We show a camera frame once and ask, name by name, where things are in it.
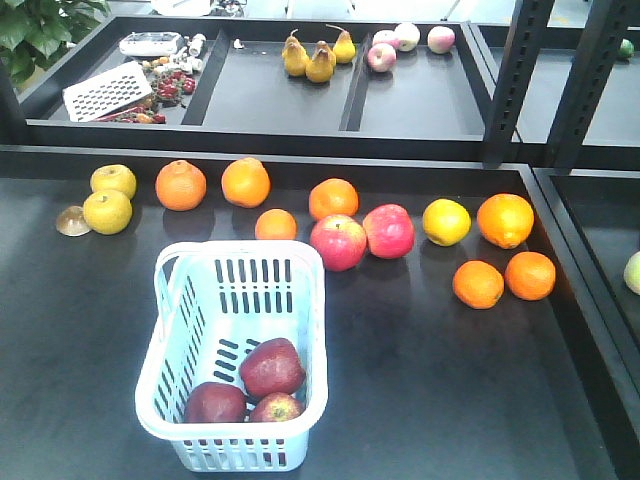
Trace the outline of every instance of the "white grater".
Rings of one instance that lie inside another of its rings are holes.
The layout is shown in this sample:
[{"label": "white grater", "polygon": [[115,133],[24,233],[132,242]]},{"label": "white grater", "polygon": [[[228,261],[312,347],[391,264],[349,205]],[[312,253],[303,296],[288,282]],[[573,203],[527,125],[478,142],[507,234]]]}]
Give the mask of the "white grater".
[{"label": "white grater", "polygon": [[62,98],[72,122],[89,122],[152,92],[142,66],[132,61],[65,88]]}]

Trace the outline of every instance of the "yellow pear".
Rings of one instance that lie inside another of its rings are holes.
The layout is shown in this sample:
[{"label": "yellow pear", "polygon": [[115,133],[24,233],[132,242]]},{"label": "yellow pear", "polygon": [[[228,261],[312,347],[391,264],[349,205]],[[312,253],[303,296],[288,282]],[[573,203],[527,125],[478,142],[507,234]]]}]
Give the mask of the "yellow pear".
[{"label": "yellow pear", "polygon": [[351,39],[351,34],[344,28],[336,25],[329,25],[327,23],[327,27],[340,30],[338,40],[336,40],[336,44],[333,46],[333,53],[336,55],[336,62],[349,63],[356,56],[356,46]]},{"label": "yellow pear", "polygon": [[329,51],[324,48],[316,49],[311,61],[307,63],[305,73],[313,83],[328,82],[333,75],[333,65],[331,65]]},{"label": "yellow pear", "polygon": [[282,58],[284,58],[284,51],[287,49],[287,45],[289,45],[291,42],[297,43],[298,45],[302,46],[302,44],[300,43],[300,40],[298,40],[295,36],[295,33],[297,31],[298,31],[297,28],[295,30],[291,30],[291,33],[289,34],[287,39],[284,41],[284,47],[282,47]]},{"label": "yellow pear", "polygon": [[329,46],[329,44],[327,42],[325,42],[324,40],[319,40],[318,42],[316,42],[316,49],[313,52],[313,54],[315,55],[320,50],[326,50],[327,51],[327,53],[329,54],[329,60],[331,61],[331,66],[335,67],[336,66],[336,54],[333,53],[333,50],[331,50],[331,47]]},{"label": "yellow pear", "polygon": [[305,74],[309,55],[302,45],[289,42],[282,51],[284,57],[284,69],[292,77],[301,77]]}]

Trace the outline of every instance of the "yellow lemon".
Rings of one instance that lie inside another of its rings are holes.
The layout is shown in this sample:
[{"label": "yellow lemon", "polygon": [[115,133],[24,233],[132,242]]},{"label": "yellow lemon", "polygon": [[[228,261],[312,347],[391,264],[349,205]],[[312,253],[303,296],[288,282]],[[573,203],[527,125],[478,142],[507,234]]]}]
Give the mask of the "yellow lemon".
[{"label": "yellow lemon", "polygon": [[623,278],[627,287],[636,295],[640,295],[640,252],[631,255],[631,258],[627,261]]},{"label": "yellow lemon", "polygon": [[449,247],[462,240],[471,229],[471,216],[466,208],[453,200],[439,198],[422,214],[422,227],[429,240]]},{"label": "yellow lemon", "polygon": [[126,165],[104,165],[91,174],[91,191],[120,190],[129,199],[136,194],[136,176]]},{"label": "yellow lemon", "polygon": [[87,197],[82,205],[87,225],[103,235],[124,230],[133,215],[129,198],[119,190],[99,190]]}]

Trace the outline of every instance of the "plastic basket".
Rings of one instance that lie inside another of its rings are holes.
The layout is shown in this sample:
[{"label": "plastic basket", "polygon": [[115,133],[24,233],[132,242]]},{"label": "plastic basket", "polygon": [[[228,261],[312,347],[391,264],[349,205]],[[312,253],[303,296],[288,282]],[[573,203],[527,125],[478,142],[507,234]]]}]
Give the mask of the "plastic basket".
[{"label": "plastic basket", "polygon": [[[159,316],[135,392],[142,426],[169,440],[191,471],[299,466],[328,394],[324,270],[317,252],[286,240],[176,243],[158,256],[154,285]],[[301,416],[275,423],[181,423],[188,395],[200,383],[228,382],[245,391],[240,363],[259,342],[275,337],[295,345],[307,371],[296,393],[306,406]]]}]

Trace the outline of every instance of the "dark red apple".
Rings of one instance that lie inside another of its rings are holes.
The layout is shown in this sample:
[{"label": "dark red apple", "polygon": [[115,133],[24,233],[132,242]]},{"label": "dark red apple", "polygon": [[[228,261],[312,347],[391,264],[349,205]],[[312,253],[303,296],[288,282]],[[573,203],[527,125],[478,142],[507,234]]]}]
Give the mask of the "dark red apple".
[{"label": "dark red apple", "polygon": [[362,259],[367,236],[353,218],[329,215],[313,226],[309,243],[322,257],[325,269],[342,272],[355,267]]},{"label": "dark red apple", "polygon": [[275,392],[294,393],[306,376],[296,347],[282,337],[260,343],[240,364],[240,378],[256,399]]},{"label": "dark red apple", "polygon": [[369,251],[380,258],[400,258],[411,251],[416,234],[409,213],[389,203],[371,210],[362,221]]},{"label": "dark red apple", "polygon": [[284,422],[304,412],[302,402],[288,393],[270,393],[258,402],[249,414],[250,422]]},{"label": "dark red apple", "polygon": [[185,423],[243,422],[247,403],[235,385],[204,382],[191,391],[184,409]]}]

